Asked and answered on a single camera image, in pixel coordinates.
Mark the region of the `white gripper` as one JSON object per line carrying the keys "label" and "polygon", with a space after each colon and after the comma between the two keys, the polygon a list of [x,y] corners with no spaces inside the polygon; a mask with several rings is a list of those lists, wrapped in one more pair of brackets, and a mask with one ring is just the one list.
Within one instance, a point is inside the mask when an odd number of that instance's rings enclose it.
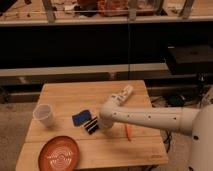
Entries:
{"label": "white gripper", "polygon": [[131,85],[127,85],[117,94],[116,99],[120,103],[124,103],[131,96],[132,92],[133,92],[133,87]]}

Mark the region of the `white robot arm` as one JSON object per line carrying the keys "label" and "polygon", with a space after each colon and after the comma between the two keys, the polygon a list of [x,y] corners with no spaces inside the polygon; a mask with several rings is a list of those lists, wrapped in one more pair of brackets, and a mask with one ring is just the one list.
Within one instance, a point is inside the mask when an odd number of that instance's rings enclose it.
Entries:
{"label": "white robot arm", "polygon": [[133,87],[127,85],[108,97],[99,112],[100,129],[118,122],[188,135],[192,139],[188,171],[213,171],[213,104],[200,109],[124,107],[132,92]]}

